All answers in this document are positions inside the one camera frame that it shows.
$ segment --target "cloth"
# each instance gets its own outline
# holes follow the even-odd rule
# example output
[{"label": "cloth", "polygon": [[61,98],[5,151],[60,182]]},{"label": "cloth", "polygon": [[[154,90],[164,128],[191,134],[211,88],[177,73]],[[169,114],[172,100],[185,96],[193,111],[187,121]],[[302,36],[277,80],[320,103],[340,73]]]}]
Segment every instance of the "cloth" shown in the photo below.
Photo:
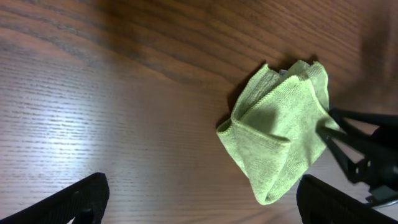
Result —
[{"label": "cloth", "polygon": [[299,60],[283,76],[264,65],[217,128],[260,204],[280,199],[324,151],[317,126],[338,129],[327,113],[327,84],[318,62]]}]

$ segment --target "table surface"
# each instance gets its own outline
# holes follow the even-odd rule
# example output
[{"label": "table surface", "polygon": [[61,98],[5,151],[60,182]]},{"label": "table surface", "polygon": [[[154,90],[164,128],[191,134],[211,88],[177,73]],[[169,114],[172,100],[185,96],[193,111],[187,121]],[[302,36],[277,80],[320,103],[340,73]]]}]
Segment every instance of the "table surface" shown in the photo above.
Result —
[{"label": "table surface", "polygon": [[[0,218],[104,172],[103,223],[301,223],[297,184],[259,205],[215,133],[262,63],[299,58],[333,105],[398,113],[398,1],[0,1]],[[309,173],[368,194],[328,151]]]}]

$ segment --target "green microfiber cloth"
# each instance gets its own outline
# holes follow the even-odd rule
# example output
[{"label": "green microfiber cloth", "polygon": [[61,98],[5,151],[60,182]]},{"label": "green microfiber cloth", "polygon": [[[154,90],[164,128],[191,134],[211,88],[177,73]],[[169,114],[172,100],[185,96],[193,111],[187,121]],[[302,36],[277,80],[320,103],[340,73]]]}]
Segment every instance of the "green microfiber cloth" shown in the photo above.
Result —
[{"label": "green microfiber cloth", "polygon": [[262,205],[280,199],[325,149],[315,130],[338,129],[329,117],[328,75],[299,60],[284,76],[264,65],[217,128]]}]

